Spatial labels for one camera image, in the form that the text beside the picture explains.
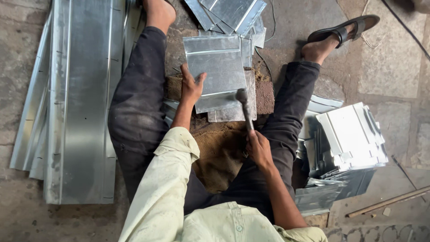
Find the foot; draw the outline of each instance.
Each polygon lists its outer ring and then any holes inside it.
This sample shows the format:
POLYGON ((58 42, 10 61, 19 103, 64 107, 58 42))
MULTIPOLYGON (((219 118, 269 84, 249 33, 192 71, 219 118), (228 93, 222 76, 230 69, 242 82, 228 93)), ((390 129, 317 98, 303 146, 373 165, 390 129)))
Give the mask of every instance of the foot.
POLYGON ((176 19, 176 11, 165 0, 144 0, 143 8, 147 13, 146 26, 154 26, 167 35, 169 26, 176 19))
MULTIPOLYGON (((354 30, 354 26, 354 24, 345 26, 345 29, 348 31, 347 40, 352 38, 352 30, 354 30)), ((301 55, 305 61, 312 61, 322 65, 324 59, 336 48, 336 46, 338 46, 339 43, 339 37, 336 34, 331 34, 325 40, 307 43, 301 49, 301 55)))

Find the black sandal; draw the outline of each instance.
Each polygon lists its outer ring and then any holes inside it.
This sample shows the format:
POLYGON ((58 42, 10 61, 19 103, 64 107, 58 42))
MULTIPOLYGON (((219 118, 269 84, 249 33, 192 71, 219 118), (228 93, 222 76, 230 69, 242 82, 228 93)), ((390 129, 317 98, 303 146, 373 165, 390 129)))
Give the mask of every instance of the black sandal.
MULTIPOLYGON (((173 9, 175 10, 176 15, 178 15, 178 13, 176 12, 176 8, 175 6, 173 6, 173 4, 169 1, 169 0, 165 0, 168 4, 170 4, 173 9)), ((143 6, 143 0, 136 0, 136 6, 139 8, 140 6, 143 6)))
POLYGON ((347 39, 348 32, 345 29, 345 26, 348 26, 352 23, 355 25, 353 30, 354 34, 352 35, 352 38, 351 38, 352 41, 355 41, 356 39, 360 38, 362 32, 374 27, 379 22, 379 19, 380 19, 379 16, 373 15, 373 14, 350 19, 338 26, 334 26, 332 28, 320 29, 311 33, 307 38, 307 42, 312 43, 312 42, 322 41, 322 40, 325 40, 332 33, 334 33, 339 37, 339 41, 340 41, 338 46, 336 46, 336 49, 337 49, 348 40, 347 39))

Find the hammer head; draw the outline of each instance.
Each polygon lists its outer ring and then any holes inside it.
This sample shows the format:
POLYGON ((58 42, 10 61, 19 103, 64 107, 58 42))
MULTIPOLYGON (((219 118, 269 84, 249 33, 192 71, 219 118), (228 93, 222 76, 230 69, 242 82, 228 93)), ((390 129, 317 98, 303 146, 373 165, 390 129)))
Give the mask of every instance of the hammer head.
POLYGON ((245 104, 248 102, 248 91, 245 88, 240 88, 236 93, 236 100, 245 104))

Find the concrete floor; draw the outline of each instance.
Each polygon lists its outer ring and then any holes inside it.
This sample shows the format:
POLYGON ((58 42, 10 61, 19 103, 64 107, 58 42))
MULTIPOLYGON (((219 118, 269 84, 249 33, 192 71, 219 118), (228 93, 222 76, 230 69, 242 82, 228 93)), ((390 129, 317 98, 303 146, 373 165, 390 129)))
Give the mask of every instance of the concrete floor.
MULTIPOLYGON (((265 1, 268 5, 262 16, 269 37, 273 33, 273 15, 270 1, 265 1)), ((388 2, 394 11, 430 50, 430 18, 393 1, 388 2)), ((277 89, 283 81, 284 65, 296 56, 298 40, 305 40, 316 29, 361 15, 366 3, 274 2, 276 34, 260 53, 272 70, 277 89)), ((178 16, 168 34, 167 75, 176 74, 173 67, 185 62, 182 37, 197 35, 197 21, 184 1, 173 0, 173 4, 178 16)), ((114 204, 63 206, 46 205, 41 182, 28 179, 28 172, 8 168, 48 7, 48 0, 0 0, 0 241, 116 241, 128 210, 118 167, 114 204)), ((381 22, 364 34, 373 46, 382 41, 380 46, 372 49, 363 39, 345 44, 324 62, 315 92, 343 99, 346 105, 369 105, 381 124, 388 155, 396 155, 410 168, 412 179, 419 186, 428 186, 430 61, 380 0, 370 0, 366 13, 381 17, 381 22)), ((254 64, 259 60, 255 55, 254 64)), ((378 169, 366 194, 334 204, 329 228, 325 229, 330 241, 341 241, 342 234, 351 234, 349 242, 406 241, 402 229, 405 226, 407 233, 414 230, 413 241, 428 241, 429 202, 425 204, 420 199, 393 206, 389 217, 377 211, 375 219, 365 215, 344 218, 347 212, 412 190, 398 168, 392 162, 389 166, 392 167, 378 169), (368 234, 373 233, 375 238, 371 239, 368 234)))

